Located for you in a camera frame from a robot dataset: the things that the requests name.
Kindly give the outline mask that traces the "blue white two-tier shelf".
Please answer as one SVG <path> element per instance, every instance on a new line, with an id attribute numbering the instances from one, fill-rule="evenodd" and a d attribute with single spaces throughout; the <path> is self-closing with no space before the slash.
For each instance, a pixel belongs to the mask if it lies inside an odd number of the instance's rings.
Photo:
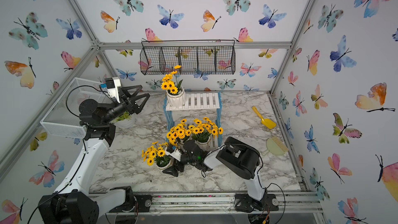
<path id="1" fill-rule="evenodd" d="M 222 102 L 220 93 L 191 93 L 187 95 L 186 102 L 181 108 L 170 107 L 167 99 L 164 100 L 163 111 L 167 122 L 167 133 L 169 130 L 179 123 L 182 119 L 187 119 L 190 124 L 193 124 L 194 119 L 189 119 L 188 117 L 183 117 L 180 121 L 174 121 L 173 113 L 182 111 L 216 111 L 216 119 L 212 120 L 221 126 L 221 112 L 222 112 Z M 219 146 L 222 143 L 222 137 L 219 138 Z"/>

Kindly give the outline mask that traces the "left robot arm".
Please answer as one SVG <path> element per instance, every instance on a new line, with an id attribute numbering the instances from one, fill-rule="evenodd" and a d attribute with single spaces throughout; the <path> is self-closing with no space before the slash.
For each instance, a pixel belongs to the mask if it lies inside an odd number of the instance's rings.
<path id="1" fill-rule="evenodd" d="M 95 224 L 113 209 L 137 214 L 139 201 L 130 186 L 116 187 L 92 199 L 89 188 L 97 167 L 112 145 L 116 127 L 112 123 L 125 112 L 139 114 L 150 95 L 141 85 L 107 88 L 110 103 L 87 99 L 79 106 L 80 124 L 86 127 L 83 149 L 65 180 L 51 195 L 43 196 L 36 210 L 46 224 Z"/>

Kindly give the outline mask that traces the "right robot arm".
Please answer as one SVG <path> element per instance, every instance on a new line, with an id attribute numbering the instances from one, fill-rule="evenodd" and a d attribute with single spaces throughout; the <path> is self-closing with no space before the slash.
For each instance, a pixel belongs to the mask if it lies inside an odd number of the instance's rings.
<path id="1" fill-rule="evenodd" d="M 186 141 L 182 149 L 169 145 L 165 152 L 172 157 L 172 165 L 162 173 L 177 177 L 184 167 L 191 165 L 201 171 L 202 175 L 218 166 L 226 166 L 234 174 L 242 178 L 247 187 L 246 194 L 235 196 L 235 210 L 251 213 L 258 211 L 277 211 L 279 206 L 274 194 L 269 194 L 262 186 L 259 171 L 263 162 L 258 150 L 233 137 L 227 138 L 224 145 L 205 151 L 194 140 Z"/>

